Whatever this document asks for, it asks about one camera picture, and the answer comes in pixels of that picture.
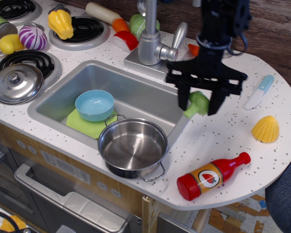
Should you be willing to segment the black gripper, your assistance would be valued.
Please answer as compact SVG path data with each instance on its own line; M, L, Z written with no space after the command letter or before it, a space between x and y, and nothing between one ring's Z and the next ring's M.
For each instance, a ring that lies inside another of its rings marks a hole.
M198 41L198 55L186 61L169 62L166 82L178 88L178 106L185 111L191 87L211 90L208 116L218 112L226 96L240 95L247 75L222 63L230 44L217 45Z

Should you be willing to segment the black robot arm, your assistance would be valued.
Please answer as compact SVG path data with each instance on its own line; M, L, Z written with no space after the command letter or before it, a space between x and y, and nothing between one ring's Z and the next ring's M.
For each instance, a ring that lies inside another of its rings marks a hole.
M168 62L167 83L178 89L178 105L190 119L195 114L217 113L225 98L240 95L247 75L222 63L231 52L232 39L248 28L251 14L247 0L204 0L202 27L197 35L198 55L188 61Z

